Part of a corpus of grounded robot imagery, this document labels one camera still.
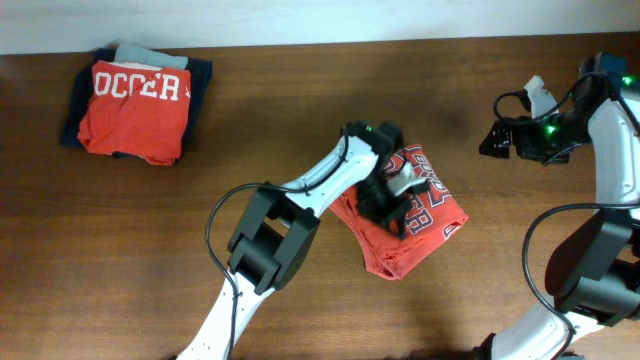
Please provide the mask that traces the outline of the salmon red t-shirt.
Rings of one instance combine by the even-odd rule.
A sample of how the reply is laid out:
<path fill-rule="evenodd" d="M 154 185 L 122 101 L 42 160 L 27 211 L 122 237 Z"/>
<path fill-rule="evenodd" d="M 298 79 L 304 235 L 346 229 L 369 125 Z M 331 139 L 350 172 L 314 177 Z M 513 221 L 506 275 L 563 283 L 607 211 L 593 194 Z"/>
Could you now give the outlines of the salmon red t-shirt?
<path fill-rule="evenodd" d="M 469 219 L 438 178 L 419 144 L 396 152 L 384 172 L 395 175 L 409 166 L 428 189 L 409 194 L 409 209 L 389 230 L 364 217 L 357 208 L 356 188 L 351 187 L 330 206 L 355 235 L 365 269 L 385 280 L 400 280 L 429 254 L 443 245 Z"/>

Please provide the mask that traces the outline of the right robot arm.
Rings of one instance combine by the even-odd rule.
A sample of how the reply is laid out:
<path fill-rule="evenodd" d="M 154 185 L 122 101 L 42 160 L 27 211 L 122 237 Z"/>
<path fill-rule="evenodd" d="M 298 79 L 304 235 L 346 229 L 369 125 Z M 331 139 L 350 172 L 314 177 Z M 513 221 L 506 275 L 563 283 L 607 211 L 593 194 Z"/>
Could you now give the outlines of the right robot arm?
<path fill-rule="evenodd" d="M 496 112 L 481 142 L 482 155 L 511 153 L 543 165 L 565 164 L 590 145 L 595 155 L 596 195 L 591 203 L 566 204 L 540 214 L 523 240 L 521 262 L 536 304 L 514 325 L 490 334 L 475 359 L 572 359 L 570 346 L 586 335 L 639 318 L 639 262 L 620 253 L 639 253 L 639 79 L 627 62 L 605 52 L 584 61 L 568 93 L 557 100 L 539 76 L 513 92 L 526 115 Z M 529 267 L 536 228 L 561 212 L 590 210 L 592 216 L 552 253 L 545 288 Z"/>

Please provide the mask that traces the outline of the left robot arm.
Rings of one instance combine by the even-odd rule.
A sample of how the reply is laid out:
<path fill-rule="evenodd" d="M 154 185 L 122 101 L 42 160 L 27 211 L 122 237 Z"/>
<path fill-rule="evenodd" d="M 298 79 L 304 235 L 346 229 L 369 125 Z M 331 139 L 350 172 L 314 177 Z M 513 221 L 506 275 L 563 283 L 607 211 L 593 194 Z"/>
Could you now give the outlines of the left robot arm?
<path fill-rule="evenodd" d="M 299 178 L 283 185 L 239 185 L 223 195 L 229 200 L 241 191 L 253 192 L 228 242 L 228 261 L 214 262 L 224 277 L 216 302 L 176 360 L 231 358 L 259 306 L 298 272 L 322 214 L 347 190 L 355 189 L 362 216 L 404 237 L 409 197 L 429 187 L 407 162 L 394 172 L 386 170 L 403 145 L 402 130 L 393 123 L 348 123 L 333 150 Z"/>

